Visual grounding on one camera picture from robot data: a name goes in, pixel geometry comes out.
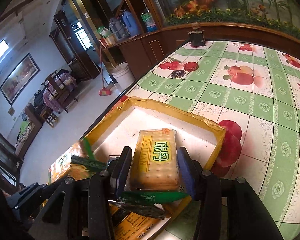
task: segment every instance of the plastic jug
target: plastic jug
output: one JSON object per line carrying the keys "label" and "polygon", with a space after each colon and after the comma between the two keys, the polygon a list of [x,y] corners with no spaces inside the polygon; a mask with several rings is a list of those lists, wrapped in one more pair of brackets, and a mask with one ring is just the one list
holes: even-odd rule
{"label": "plastic jug", "polygon": [[149,12],[143,13],[141,14],[141,18],[143,19],[148,32],[153,32],[157,30],[157,25],[155,25],[151,13]]}
{"label": "plastic jug", "polygon": [[141,34],[141,31],[137,25],[137,22],[134,19],[131,12],[129,12],[127,10],[124,11],[122,19],[123,19],[125,25],[127,26],[131,36],[136,36],[138,34]]}
{"label": "plastic jug", "polygon": [[118,41],[128,38],[128,33],[122,22],[116,18],[110,18],[109,22],[110,33],[114,34]]}

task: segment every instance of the red poker chip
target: red poker chip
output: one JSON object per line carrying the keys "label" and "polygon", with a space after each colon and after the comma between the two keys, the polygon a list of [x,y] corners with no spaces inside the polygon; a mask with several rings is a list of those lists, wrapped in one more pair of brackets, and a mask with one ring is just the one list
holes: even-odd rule
{"label": "red poker chip", "polygon": [[187,62],[183,65],[185,71],[191,72],[196,71],[199,68],[198,63],[196,62]]}

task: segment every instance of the pink cloth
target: pink cloth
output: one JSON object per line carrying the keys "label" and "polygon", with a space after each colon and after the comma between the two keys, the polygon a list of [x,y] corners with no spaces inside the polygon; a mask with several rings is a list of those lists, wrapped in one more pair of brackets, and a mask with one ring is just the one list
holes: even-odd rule
{"label": "pink cloth", "polygon": [[[71,92],[72,90],[74,90],[77,87],[77,81],[68,73],[62,73],[60,75],[60,79],[62,81],[65,81],[69,77],[73,80],[73,82],[72,82],[72,84],[67,85],[64,89],[68,89]],[[60,86],[62,84],[58,78],[55,78],[55,82],[57,83],[58,86]],[[55,89],[52,86],[49,86],[48,88],[52,93],[55,91]],[[56,100],[50,101],[49,100],[49,95],[50,95],[50,92],[46,89],[45,92],[43,93],[43,96],[42,96],[43,101],[45,102],[47,107],[50,107],[55,112],[61,112],[62,109],[63,109],[62,106]],[[68,96],[67,94],[63,94],[59,98],[59,101],[64,102],[66,100],[67,96]]]}

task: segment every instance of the small black container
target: small black container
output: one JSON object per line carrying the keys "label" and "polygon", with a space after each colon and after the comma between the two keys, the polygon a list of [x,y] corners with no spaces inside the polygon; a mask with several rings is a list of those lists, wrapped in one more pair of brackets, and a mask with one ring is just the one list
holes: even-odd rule
{"label": "small black container", "polygon": [[191,31],[188,34],[192,47],[200,47],[206,44],[203,36],[203,31]]}

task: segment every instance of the framed painting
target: framed painting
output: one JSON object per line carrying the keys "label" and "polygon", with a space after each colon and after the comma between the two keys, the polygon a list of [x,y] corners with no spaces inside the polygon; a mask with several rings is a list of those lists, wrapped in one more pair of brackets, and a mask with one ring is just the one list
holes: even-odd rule
{"label": "framed painting", "polygon": [[30,53],[12,70],[0,87],[0,90],[9,104],[12,106],[20,92],[40,71]]}

